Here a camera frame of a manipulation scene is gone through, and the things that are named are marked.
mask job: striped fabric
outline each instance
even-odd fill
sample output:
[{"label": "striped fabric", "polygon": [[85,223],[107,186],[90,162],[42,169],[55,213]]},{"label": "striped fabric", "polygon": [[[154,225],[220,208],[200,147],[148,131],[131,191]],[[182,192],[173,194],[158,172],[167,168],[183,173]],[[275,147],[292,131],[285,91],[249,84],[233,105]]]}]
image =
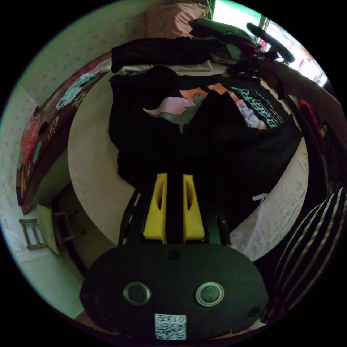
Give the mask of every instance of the striped fabric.
[{"label": "striped fabric", "polygon": [[320,278],[346,229],[346,210],[347,189],[343,187],[316,206],[295,230],[275,268],[262,323],[282,318]]}]

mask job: red cloth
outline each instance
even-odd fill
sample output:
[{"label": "red cloth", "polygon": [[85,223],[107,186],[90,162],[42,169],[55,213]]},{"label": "red cloth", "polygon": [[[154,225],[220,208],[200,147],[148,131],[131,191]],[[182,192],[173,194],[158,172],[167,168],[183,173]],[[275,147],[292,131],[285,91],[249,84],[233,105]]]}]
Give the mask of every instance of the red cloth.
[{"label": "red cloth", "polygon": [[24,165],[28,165],[30,155],[36,147],[41,126],[40,122],[41,115],[35,113],[25,124],[25,129],[20,143],[22,163]]},{"label": "red cloth", "polygon": [[247,58],[255,58],[256,56],[258,56],[259,52],[256,47],[247,42],[244,38],[235,37],[233,39],[233,44],[237,46],[242,52],[242,55]]},{"label": "red cloth", "polygon": [[311,125],[314,126],[314,132],[317,134],[317,139],[321,145],[321,149],[323,150],[325,147],[325,141],[322,135],[322,127],[316,117],[314,109],[310,104],[302,99],[299,100],[299,105],[301,112],[304,114],[304,116],[308,117]]}]

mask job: screw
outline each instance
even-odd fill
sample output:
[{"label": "screw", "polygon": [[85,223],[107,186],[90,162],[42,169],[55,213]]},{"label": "screw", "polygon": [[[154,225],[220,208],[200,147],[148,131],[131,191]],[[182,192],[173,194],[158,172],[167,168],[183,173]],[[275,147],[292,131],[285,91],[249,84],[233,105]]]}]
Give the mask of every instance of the screw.
[{"label": "screw", "polygon": [[180,258],[180,256],[181,256],[180,252],[177,251],[176,249],[173,249],[168,253],[168,257],[170,260],[177,260]]},{"label": "screw", "polygon": [[256,317],[257,315],[259,315],[259,313],[260,313],[260,307],[256,306],[256,307],[253,307],[253,308],[249,311],[248,315],[249,315],[251,318],[254,318],[254,317]]}]

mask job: graphic print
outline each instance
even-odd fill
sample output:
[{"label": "graphic print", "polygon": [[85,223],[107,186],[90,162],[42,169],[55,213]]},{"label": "graphic print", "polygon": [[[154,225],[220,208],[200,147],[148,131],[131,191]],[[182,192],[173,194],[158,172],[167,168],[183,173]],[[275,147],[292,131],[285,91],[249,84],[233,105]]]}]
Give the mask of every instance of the graphic print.
[{"label": "graphic print", "polygon": [[[257,118],[253,110],[248,108],[245,102],[242,99],[239,99],[235,93],[226,89],[220,83],[207,87],[209,90],[214,90],[220,95],[228,93],[237,105],[249,128],[257,128],[259,130],[266,129],[264,122]],[[165,98],[160,106],[155,110],[147,110],[145,108],[143,110],[153,117],[161,117],[173,124],[178,124],[182,134],[208,93],[203,91],[201,88],[194,88],[189,90],[180,90],[180,94],[182,97]]]},{"label": "graphic print", "polygon": [[257,100],[251,96],[249,96],[249,90],[248,89],[242,89],[242,88],[235,88],[231,87],[233,90],[236,90],[238,94],[241,94],[242,97],[248,101],[251,106],[262,116],[266,119],[266,122],[270,128],[276,127],[279,125],[279,123],[282,122],[281,118],[276,113],[277,117],[279,119],[276,119],[269,110],[265,108],[265,106],[262,104],[260,100]]}]

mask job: white wall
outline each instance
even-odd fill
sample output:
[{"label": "white wall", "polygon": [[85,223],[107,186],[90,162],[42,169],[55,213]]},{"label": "white wall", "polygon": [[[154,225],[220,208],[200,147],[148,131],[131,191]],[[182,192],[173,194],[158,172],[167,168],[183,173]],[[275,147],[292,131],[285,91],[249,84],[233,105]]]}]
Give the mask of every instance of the white wall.
[{"label": "white wall", "polygon": [[[43,299],[75,318],[82,305],[82,277],[65,251],[28,251],[16,196],[16,167],[26,120],[37,104],[90,60],[112,47],[145,36],[145,11],[160,0],[117,1],[86,15],[59,33],[31,62],[15,86],[0,124],[0,217],[5,239],[24,275]],[[26,218],[35,218],[33,210]]]}]

